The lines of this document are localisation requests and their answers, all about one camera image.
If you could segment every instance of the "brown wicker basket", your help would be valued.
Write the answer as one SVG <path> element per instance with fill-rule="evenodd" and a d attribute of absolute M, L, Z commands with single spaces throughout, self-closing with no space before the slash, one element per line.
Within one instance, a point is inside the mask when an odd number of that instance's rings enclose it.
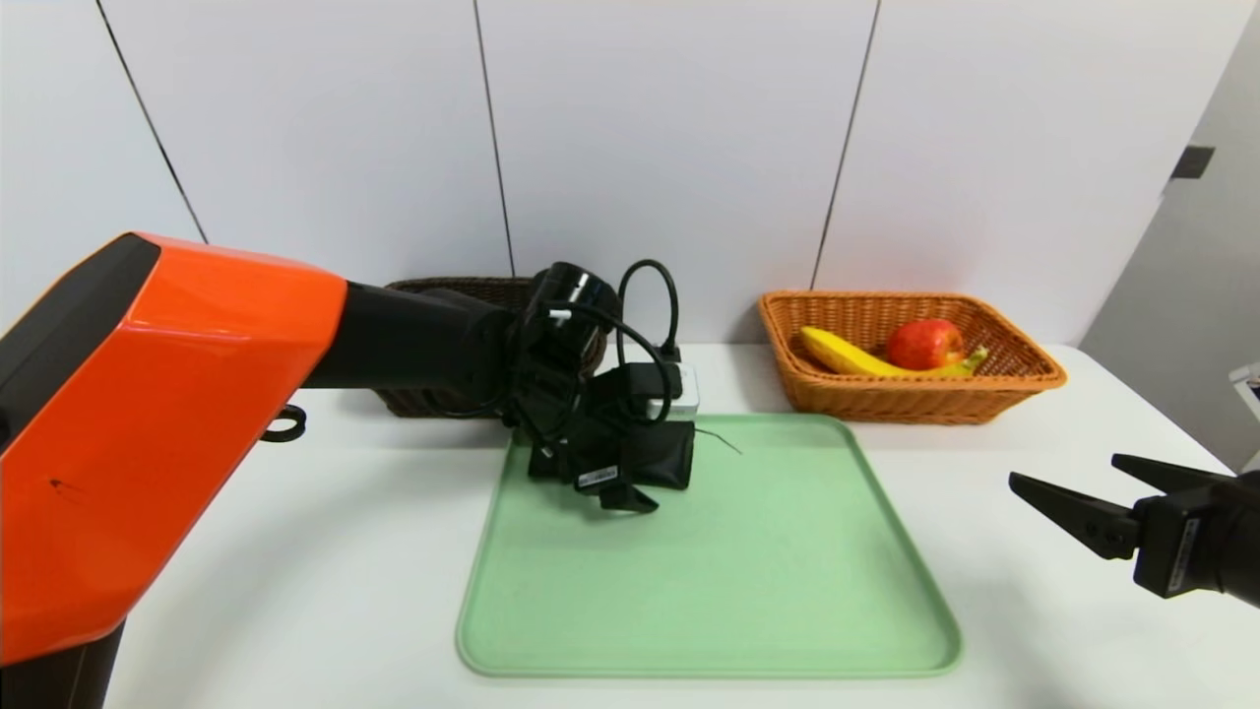
<path fill-rule="evenodd" d="M 1048 389 L 1067 374 L 1032 339 L 985 302 L 944 292 L 827 292 L 784 290 L 761 297 L 779 377 L 798 412 L 853 422 L 983 424 Z M 956 379 L 837 375 L 816 364 L 800 340 L 813 325 L 881 354 L 900 325 L 944 317 L 968 348 L 989 348 L 975 377 Z"/>
<path fill-rule="evenodd" d="M 391 282 L 386 287 L 406 292 L 423 292 L 441 287 L 471 295 L 472 297 L 479 297 L 513 311 L 520 311 L 529 303 L 532 282 L 533 278 L 527 277 L 431 277 L 401 280 Z M 591 375 L 600 366 L 600 363 L 604 361 L 604 350 L 606 346 L 607 340 L 596 337 L 596 344 L 582 368 L 585 374 Z M 378 389 L 374 392 L 396 417 L 408 419 L 441 417 L 441 414 L 425 404 L 423 390 Z M 461 402 L 441 394 L 435 394 L 432 399 L 442 404 L 447 412 L 470 411 L 476 407 L 474 402 Z M 493 416 L 488 414 L 484 418 L 493 418 Z"/>

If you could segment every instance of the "white table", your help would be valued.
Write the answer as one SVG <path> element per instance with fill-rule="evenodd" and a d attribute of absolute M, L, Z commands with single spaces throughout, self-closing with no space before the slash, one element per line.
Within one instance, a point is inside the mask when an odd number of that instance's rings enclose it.
<path fill-rule="evenodd" d="M 786 412 L 762 345 L 690 345 L 702 411 Z M 455 623 L 507 432 L 306 392 L 305 438 L 260 445 L 136 607 L 111 709 L 653 705 L 1260 706 L 1260 611 L 1162 601 L 1007 490 L 1019 471 L 1130 505 L 1128 452 L 1223 467 L 1081 351 L 1070 384 L 984 427 L 854 431 L 963 628 L 954 672 L 897 681 L 495 680 Z"/>

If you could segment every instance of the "green tray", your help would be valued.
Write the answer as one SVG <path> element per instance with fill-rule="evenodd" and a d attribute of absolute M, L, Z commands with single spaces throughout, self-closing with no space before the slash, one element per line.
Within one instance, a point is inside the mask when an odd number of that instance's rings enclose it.
<path fill-rule="evenodd" d="M 456 632 L 491 676 L 905 678 L 948 672 L 954 617 L 835 419 L 701 417 L 692 487 L 650 515 L 508 452 Z"/>

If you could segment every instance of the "sticker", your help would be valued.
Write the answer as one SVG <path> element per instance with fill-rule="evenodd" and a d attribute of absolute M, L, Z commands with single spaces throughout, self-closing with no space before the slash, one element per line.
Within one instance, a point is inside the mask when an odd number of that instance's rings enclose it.
<path fill-rule="evenodd" d="M 1194 549 L 1194 539 L 1198 536 L 1198 518 L 1188 520 L 1186 526 L 1182 528 L 1182 543 L 1177 548 L 1177 558 L 1173 562 L 1172 578 L 1168 579 L 1168 593 L 1173 594 L 1181 591 L 1183 583 L 1186 583 L 1186 570 L 1189 568 L 1189 553 Z"/>
<path fill-rule="evenodd" d="M 609 466 L 607 468 L 600 468 L 598 471 L 591 471 L 590 474 L 577 476 L 577 487 L 591 487 L 592 485 L 600 485 L 601 482 L 607 482 L 617 477 L 617 467 Z"/>

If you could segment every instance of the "red apple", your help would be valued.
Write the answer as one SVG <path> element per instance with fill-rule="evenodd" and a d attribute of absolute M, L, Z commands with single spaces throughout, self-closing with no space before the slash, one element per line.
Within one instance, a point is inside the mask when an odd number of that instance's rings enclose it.
<path fill-rule="evenodd" d="M 966 359 L 963 332 L 949 320 L 917 320 L 888 339 L 888 361 L 906 370 L 935 370 Z"/>

